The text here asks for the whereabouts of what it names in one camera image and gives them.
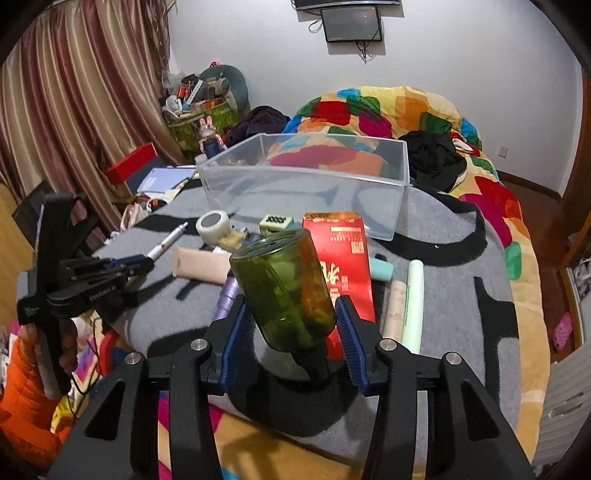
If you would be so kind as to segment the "person's left hand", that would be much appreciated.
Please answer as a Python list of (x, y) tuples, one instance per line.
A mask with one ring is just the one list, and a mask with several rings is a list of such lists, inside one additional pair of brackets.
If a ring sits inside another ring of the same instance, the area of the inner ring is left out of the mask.
[[(77, 328), (70, 319), (65, 320), (61, 330), (62, 355), (59, 359), (60, 367), (70, 375), (78, 365), (77, 360)], [(20, 351), (23, 357), (33, 365), (48, 353), (47, 346), (40, 340), (40, 332), (34, 324), (22, 326), (19, 331)]]

